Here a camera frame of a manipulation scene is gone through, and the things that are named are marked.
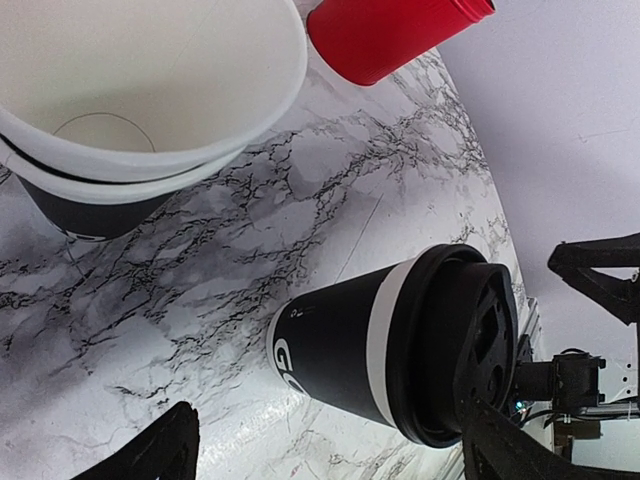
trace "cup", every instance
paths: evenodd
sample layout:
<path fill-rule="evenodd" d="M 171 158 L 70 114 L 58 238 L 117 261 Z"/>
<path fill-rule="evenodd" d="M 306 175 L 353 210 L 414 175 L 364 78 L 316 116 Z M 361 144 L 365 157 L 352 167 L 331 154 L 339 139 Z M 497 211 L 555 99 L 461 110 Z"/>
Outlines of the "cup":
<path fill-rule="evenodd" d="M 32 161 L 0 139 L 0 164 L 16 174 L 44 216 L 76 240 L 112 240 L 137 228 L 178 190 L 221 170 L 241 151 L 173 177 L 143 183 L 105 184 L 70 178 Z"/>
<path fill-rule="evenodd" d="M 58 172 L 170 177 L 241 150 L 292 105 L 292 0 L 0 0 L 0 134 Z"/>
<path fill-rule="evenodd" d="M 331 68 L 370 86 L 494 11 L 491 0 L 324 0 L 307 30 Z"/>
<path fill-rule="evenodd" d="M 445 448 L 472 397 L 504 404 L 516 337 L 509 270 L 439 245 L 295 298 L 269 325 L 267 356 L 299 393 Z"/>

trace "wall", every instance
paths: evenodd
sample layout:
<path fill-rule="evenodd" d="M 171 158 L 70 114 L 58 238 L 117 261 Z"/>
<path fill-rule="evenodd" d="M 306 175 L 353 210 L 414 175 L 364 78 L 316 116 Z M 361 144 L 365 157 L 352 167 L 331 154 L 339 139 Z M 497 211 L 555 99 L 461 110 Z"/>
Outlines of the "wall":
<path fill-rule="evenodd" d="M 563 240 L 640 232 L 640 2 L 496 8 L 440 51 L 492 167 L 528 291 L 540 299 L 547 350 L 580 347 L 635 365 L 632 329 L 569 290 L 546 261 Z M 640 421 L 630 428 L 637 436 Z M 601 464 L 605 440 L 594 447 Z"/>

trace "white marble tabletop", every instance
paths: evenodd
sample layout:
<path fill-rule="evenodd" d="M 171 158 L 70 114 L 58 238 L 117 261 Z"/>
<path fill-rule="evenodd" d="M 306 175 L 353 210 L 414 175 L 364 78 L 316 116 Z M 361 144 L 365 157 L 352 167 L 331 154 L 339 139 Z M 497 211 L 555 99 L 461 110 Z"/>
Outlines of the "white marble tabletop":
<path fill-rule="evenodd" d="M 201 479 L 437 478 L 449 451 L 287 390 L 265 327 L 443 242 L 509 266 L 524 319 L 507 223 L 437 52 L 369 89 L 310 56 L 268 135 L 125 238 L 67 243 L 0 172 L 0 478 L 71 478 L 180 400 Z"/>

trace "marble table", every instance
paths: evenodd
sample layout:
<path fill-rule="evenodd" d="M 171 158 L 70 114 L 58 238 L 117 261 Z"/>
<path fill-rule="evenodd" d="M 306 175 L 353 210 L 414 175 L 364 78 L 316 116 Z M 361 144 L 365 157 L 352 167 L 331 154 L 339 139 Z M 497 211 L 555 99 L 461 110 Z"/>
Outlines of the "marble table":
<path fill-rule="evenodd" d="M 201 479 L 437 478 L 450 451 L 287 390 L 265 327 L 443 242 L 506 264 L 526 319 L 507 222 L 436 51 L 369 89 L 310 55 L 272 131 L 125 238 L 68 242 L 0 172 L 0 478 L 71 478 L 180 400 Z"/>

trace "red cup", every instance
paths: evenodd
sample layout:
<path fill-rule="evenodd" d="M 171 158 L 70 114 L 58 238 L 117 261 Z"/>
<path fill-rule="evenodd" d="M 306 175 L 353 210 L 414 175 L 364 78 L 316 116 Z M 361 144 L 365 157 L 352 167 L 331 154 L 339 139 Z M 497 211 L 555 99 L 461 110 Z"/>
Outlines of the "red cup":
<path fill-rule="evenodd" d="M 307 29 L 331 68 L 370 86 L 494 12 L 491 0 L 325 0 Z"/>

